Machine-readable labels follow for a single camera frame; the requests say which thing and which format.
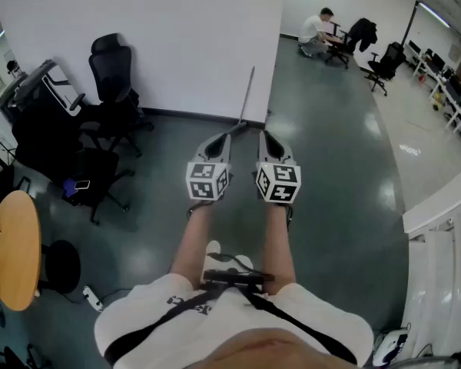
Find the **grey mesh office chair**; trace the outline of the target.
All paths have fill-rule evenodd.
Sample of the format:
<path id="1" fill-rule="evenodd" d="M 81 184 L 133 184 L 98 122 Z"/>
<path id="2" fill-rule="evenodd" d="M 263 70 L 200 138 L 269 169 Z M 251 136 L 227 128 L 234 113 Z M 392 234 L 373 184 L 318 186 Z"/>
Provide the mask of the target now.
<path id="1" fill-rule="evenodd" d="M 61 67 L 47 59 L 31 74 L 19 74 L 4 90 L 0 112 L 11 126 L 31 103 L 59 108 L 74 118 L 81 113 L 84 96 L 75 90 Z"/>

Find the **person's white shirt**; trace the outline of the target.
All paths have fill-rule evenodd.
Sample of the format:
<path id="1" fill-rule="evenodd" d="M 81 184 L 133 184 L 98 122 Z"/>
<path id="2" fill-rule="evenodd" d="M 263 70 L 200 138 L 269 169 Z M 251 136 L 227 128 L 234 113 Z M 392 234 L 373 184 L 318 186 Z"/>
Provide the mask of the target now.
<path id="1" fill-rule="evenodd" d="M 160 320 L 170 309 L 198 296 L 188 279 L 166 274 L 151 284 L 138 285 L 99 315 L 94 334 L 105 353 L 118 338 Z M 315 331 L 339 341 L 364 365 L 373 347 L 373 332 L 361 317 L 340 310 L 299 284 L 289 284 L 267 300 Z M 198 303 L 166 324 L 123 356 L 114 369 L 184 369 L 206 358 L 242 331 L 279 328 L 324 352 L 320 343 L 288 321 L 259 311 L 236 288 L 218 298 Z"/>

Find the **black office chair with headrest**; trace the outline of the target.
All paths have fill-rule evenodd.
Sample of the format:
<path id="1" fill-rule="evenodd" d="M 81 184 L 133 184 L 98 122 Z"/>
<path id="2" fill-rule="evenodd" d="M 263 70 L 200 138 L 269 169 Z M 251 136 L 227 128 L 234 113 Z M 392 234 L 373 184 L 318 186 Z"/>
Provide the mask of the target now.
<path id="1" fill-rule="evenodd" d="M 82 107 L 81 133 L 97 148 L 101 147 L 101 139 L 110 141 L 109 151 L 126 139 L 135 155 L 141 157 L 141 149 L 131 134 L 142 128 L 152 131 L 154 126 L 147 120 L 131 83 L 131 48 L 121 44 L 118 33 L 101 36 L 91 45 L 88 63 L 100 103 Z"/>

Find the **white counter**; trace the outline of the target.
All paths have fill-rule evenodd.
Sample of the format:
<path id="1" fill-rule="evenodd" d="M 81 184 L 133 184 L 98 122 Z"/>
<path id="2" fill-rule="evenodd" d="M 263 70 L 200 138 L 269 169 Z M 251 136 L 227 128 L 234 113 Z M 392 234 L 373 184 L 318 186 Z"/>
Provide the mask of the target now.
<path id="1" fill-rule="evenodd" d="M 461 172 L 403 215 L 409 265 L 398 361 L 461 350 Z"/>

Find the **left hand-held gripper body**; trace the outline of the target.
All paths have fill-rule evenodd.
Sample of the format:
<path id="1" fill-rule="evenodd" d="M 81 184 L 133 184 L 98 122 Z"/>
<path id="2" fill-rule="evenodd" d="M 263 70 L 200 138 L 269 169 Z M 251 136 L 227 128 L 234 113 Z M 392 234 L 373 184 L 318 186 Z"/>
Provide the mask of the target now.
<path id="1" fill-rule="evenodd" d="M 219 201 L 231 182 L 230 155 L 206 159 L 195 155 L 188 163 L 186 185 L 190 199 Z"/>

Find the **ceiling light strip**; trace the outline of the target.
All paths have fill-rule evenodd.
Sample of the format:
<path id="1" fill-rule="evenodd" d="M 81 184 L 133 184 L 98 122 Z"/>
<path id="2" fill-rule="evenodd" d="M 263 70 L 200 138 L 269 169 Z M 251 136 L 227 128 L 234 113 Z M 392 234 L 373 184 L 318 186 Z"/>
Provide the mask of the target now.
<path id="1" fill-rule="evenodd" d="M 450 28 L 450 25 L 439 14 L 437 14 L 434 10 L 432 10 L 428 5 L 426 5 L 423 2 L 418 2 L 418 6 L 423 8 L 430 15 L 432 15 L 443 26 L 445 26 L 446 28 Z"/>

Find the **black jacket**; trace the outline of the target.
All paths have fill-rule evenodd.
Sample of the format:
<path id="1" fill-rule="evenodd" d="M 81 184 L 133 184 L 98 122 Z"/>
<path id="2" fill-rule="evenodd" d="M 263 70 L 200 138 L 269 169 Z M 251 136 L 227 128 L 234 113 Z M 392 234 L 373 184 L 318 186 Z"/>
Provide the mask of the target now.
<path id="1" fill-rule="evenodd" d="M 347 43 L 350 54 L 353 54 L 360 44 L 359 51 L 366 51 L 371 45 L 376 44 L 376 23 L 367 18 L 359 19 L 349 31 L 349 41 Z"/>

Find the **long metal rod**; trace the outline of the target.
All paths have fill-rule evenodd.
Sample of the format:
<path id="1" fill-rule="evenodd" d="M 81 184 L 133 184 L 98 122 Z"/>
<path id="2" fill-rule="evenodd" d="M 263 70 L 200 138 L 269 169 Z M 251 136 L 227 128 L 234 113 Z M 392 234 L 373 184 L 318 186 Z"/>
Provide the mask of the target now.
<path id="1" fill-rule="evenodd" d="M 250 70 L 250 77 L 249 77 L 249 80 L 248 80 L 248 83 L 247 83 L 247 90 L 246 90 L 243 105 L 242 105 L 242 108 L 241 108 L 241 111 L 240 111 L 239 119 L 238 119 L 238 121 L 237 121 L 237 123 L 235 125 L 233 125 L 229 130 L 226 131 L 227 135 L 231 135 L 233 132 L 241 129 L 242 127 L 244 127 L 246 125 L 246 122 L 244 121 L 244 111 L 245 111 L 245 108 L 247 106 L 247 101 L 248 101 L 248 98 L 249 98 L 249 95 L 250 95 L 250 90 L 251 90 L 252 83 L 253 83 L 253 80 L 254 80 L 254 74 L 255 74 L 255 66 L 253 66 L 252 69 Z"/>

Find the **white power strip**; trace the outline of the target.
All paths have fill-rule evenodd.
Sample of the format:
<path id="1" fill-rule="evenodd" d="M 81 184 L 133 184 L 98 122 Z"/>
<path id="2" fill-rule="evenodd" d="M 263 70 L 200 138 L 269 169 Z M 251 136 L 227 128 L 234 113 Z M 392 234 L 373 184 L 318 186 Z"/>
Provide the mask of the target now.
<path id="1" fill-rule="evenodd" d="M 95 309 L 97 312 L 102 312 L 104 310 L 104 305 L 102 304 L 101 300 L 89 286 L 85 285 L 82 293 L 84 298 L 93 309 Z"/>

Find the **person's left forearm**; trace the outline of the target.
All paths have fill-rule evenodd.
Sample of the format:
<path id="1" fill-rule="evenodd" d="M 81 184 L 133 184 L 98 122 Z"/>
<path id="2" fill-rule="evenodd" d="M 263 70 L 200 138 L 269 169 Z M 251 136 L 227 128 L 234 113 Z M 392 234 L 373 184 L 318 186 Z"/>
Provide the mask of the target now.
<path id="1" fill-rule="evenodd" d="M 170 268 L 172 274 L 186 278 L 198 289 L 204 268 L 212 207 L 197 204 L 187 221 L 184 234 Z"/>

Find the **person's right forearm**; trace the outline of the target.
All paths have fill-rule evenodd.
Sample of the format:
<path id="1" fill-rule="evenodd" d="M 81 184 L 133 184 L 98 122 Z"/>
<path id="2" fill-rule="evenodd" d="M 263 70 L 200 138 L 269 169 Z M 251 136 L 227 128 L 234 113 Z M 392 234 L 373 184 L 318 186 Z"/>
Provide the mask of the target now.
<path id="1" fill-rule="evenodd" d="M 283 287 L 296 282 L 294 261 L 290 250 L 285 207 L 267 206 L 262 271 L 274 276 L 264 284 L 269 295 L 277 294 Z"/>

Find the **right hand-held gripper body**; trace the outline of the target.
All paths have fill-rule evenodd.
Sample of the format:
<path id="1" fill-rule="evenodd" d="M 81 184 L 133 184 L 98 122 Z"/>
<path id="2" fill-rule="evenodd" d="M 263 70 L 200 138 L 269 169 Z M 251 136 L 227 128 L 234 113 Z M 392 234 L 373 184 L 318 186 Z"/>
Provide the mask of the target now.
<path id="1" fill-rule="evenodd" d="M 259 161 L 255 178 L 258 195 L 268 203 L 293 204 L 301 187 L 301 169 L 295 161 Z"/>

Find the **round wooden table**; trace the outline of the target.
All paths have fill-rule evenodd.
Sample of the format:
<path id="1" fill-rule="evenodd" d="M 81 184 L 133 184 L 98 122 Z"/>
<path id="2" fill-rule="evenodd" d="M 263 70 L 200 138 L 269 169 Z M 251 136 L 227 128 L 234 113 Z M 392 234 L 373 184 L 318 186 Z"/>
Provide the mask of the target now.
<path id="1" fill-rule="evenodd" d="M 12 311 L 32 303 L 41 268 L 41 228 L 35 204 L 24 191 L 0 203 L 0 300 Z"/>

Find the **black round stool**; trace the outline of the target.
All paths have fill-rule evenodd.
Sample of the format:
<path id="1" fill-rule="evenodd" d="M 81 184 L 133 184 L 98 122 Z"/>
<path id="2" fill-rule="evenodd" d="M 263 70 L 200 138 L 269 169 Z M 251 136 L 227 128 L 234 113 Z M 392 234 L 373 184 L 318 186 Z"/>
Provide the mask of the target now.
<path id="1" fill-rule="evenodd" d="M 46 281 L 38 282 L 38 289 L 49 289 L 59 294 L 69 294 L 77 286 L 81 276 L 81 262 L 78 251 L 72 243 L 58 240 L 41 246 L 45 256 Z"/>

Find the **black chest mount bar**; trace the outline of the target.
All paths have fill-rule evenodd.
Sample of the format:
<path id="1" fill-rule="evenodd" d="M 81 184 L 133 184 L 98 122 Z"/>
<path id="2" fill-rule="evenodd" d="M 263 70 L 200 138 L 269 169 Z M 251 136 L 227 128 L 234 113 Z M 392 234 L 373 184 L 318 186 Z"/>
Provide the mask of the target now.
<path id="1" fill-rule="evenodd" d="M 203 273 L 203 279 L 228 284 L 264 284 L 274 281 L 274 276 L 271 274 L 209 270 Z"/>

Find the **row of white desks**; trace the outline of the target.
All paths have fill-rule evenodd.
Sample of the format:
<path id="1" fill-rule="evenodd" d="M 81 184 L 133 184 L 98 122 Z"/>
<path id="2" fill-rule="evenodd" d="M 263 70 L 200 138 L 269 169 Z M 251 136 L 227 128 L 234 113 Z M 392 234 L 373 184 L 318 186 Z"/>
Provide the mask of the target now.
<path id="1" fill-rule="evenodd" d="M 409 40 L 405 45 L 413 56 L 415 65 L 412 77 L 419 81 L 431 78 L 435 85 L 429 94 L 430 101 L 436 101 L 436 94 L 446 106 L 443 114 L 449 118 L 445 129 L 453 127 L 453 134 L 461 131 L 461 82 L 456 77 L 455 71 L 442 60 L 435 52 L 427 54 L 413 41 Z"/>

